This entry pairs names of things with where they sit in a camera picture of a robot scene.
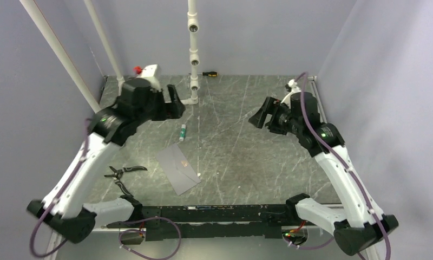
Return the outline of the grey envelope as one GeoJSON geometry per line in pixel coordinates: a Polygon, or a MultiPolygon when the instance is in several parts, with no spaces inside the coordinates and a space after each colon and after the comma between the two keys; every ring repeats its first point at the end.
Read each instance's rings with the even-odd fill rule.
{"type": "Polygon", "coordinates": [[[160,151],[156,159],[178,196],[201,183],[200,177],[177,144],[160,151]]]}

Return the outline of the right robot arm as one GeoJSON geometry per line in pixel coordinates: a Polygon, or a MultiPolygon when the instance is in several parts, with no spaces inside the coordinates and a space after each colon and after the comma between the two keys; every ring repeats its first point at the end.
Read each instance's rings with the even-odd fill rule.
{"type": "Polygon", "coordinates": [[[394,231],[398,220],[394,215],[385,214],[368,195],[353,168],[344,139],[336,126],[321,120],[313,94],[294,93],[289,99],[285,103],[267,97],[248,121],[256,128],[267,127],[271,133],[294,134],[326,173],[343,208],[334,210],[301,193],[286,200],[283,213],[260,216],[267,222],[281,217],[292,225],[310,222],[331,234],[345,254],[360,255],[394,231]]]}

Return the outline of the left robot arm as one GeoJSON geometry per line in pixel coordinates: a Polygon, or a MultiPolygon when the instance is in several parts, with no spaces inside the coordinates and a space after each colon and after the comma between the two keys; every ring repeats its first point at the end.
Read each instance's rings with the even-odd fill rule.
{"type": "Polygon", "coordinates": [[[43,199],[32,200],[27,210],[74,244],[104,225],[138,226],[143,218],[138,200],[122,195],[112,201],[88,204],[86,198],[96,178],[140,125],[179,119],[184,111],[174,85],[163,88],[143,78],[126,81],[114,103],[91,119],[80,151],[55,188],[43,199]],[[164,99],[165,90],[170,101],[164,99]]]}

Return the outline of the green white glue stick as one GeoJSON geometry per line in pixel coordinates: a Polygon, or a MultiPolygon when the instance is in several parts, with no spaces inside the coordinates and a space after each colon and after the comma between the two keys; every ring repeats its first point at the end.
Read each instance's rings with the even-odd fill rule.
{"type": "Polygon", "coordinates": [[[186,137],[186,125],[182,124],[180,129],[179,141],[182,142],[186,137]]]}

